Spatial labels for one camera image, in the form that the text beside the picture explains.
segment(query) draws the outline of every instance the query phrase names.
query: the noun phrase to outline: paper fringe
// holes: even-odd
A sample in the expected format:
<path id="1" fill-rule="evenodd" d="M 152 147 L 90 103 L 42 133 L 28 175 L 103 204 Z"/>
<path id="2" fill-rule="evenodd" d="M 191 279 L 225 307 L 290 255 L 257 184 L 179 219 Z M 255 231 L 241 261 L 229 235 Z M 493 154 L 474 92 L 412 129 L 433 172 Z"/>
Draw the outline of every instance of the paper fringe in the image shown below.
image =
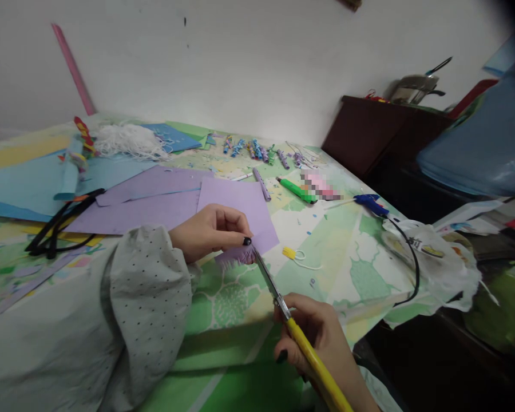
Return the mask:
<path id="1" fill-rule="evenodd" d="M 126 124 L 103 126 L 96 133 L 95 148 L 104 157 L 127 153 L 138 160 L 170 160 L 166 142 L 144 127 Z"/>
<path id="2" fill-rule="evenodd" d="M 251 246 L 242 246 L 239 248 L 229 249 L 221 255 L 216 256 L 215 260 L 221 268 L 221 273 L 234 269 L 248 263 L 252 263 L 255 259 L 255 252 Z"/>

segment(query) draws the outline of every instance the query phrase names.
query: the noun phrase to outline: blue glue gun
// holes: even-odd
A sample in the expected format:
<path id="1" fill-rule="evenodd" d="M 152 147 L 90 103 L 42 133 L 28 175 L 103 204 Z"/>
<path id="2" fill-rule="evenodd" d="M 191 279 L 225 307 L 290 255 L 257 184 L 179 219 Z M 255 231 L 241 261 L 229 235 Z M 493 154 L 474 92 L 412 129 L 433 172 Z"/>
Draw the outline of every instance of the blue glue gun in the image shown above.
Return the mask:
<path id="1" fill-rule="evenodd" d="M 382 208 L 376 203 L 376 200 L 379 199 L 379 195 L 356 195 L 353 196 L 353 199 L 355 199 L 355 203 L 362 204 L 372 213 L 375 213 L 380 217 L 389 213 L 387 209 Z"/>

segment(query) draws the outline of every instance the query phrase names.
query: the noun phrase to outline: yellow scissor handle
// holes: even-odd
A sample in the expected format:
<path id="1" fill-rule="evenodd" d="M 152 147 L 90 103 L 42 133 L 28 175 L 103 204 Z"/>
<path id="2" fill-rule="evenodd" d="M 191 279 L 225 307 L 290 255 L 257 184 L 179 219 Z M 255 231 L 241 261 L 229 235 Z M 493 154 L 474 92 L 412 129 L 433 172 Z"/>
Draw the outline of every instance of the yellow scissor handle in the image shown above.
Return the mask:
<path id="1" fill-rule="evenodd" d="M 328 369 L 326 369 L 326 366 L 324 366 L 324 363 L 322 363 L 322 360 L 320 360 L 315 352 L 315 349 L 313 349 L 309 343 L 309 340 L 307 340 L 307 337 L 303 333 L 302 329 L 298 326 L 296 321 L 293 318 L 289 318 L 289 320 L 286 321 L 286 326 L 288 327 L 288 330 L 290 331 L 293 339 L 296 341 L 299 348 L 303 352 L 303 355 L 306 357 L 307 361 L 319 377 L 322 386 L 328 392 L 327 394 L 323 395 L 329 396 L 332 402 L 329 402 L 326 397 L 325 401 L 329 405 L 333 403 L 339 412 L 353 412 L 353 409 L 349 405 L 349 402 L 343 395 L 338 384 L 332 375 L 330 375 L 330 372 L 328 372 Z"/>

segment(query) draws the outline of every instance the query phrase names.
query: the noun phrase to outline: person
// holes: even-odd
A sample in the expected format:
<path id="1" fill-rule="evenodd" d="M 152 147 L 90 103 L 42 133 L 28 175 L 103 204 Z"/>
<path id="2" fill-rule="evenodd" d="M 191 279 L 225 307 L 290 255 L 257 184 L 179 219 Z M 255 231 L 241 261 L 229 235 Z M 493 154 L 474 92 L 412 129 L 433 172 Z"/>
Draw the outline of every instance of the person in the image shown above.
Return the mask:
<path id="1" fill-rule="evenodd" d="M 86 274 L 0 315 L 0 410 L 135 409 L 176 359 L 195 262 L 252 237 L 243 213 L 211 204 L 169 232 L 129 231 Z M 286 303 L 355 412 L 378 411 L 334 309 L 297 294 Z M 275 358 L 315 379 L 286 328 Z"/>

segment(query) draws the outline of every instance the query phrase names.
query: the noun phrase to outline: white wall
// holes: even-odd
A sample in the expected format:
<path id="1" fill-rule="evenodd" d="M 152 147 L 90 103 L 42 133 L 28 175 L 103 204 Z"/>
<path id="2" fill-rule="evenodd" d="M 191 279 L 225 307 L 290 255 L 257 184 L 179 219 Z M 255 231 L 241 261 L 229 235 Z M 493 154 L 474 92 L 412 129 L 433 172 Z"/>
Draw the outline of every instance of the white wall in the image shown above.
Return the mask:
<path id="1" fill-rule="evenodd" d="M 0 0 L 0 128 L 84 114 L 52 21 L 99 111 L 317 145 L 340 96 L 449 56 L 423 103 L 459 101 L 511 32 L 488 0 Z"/>

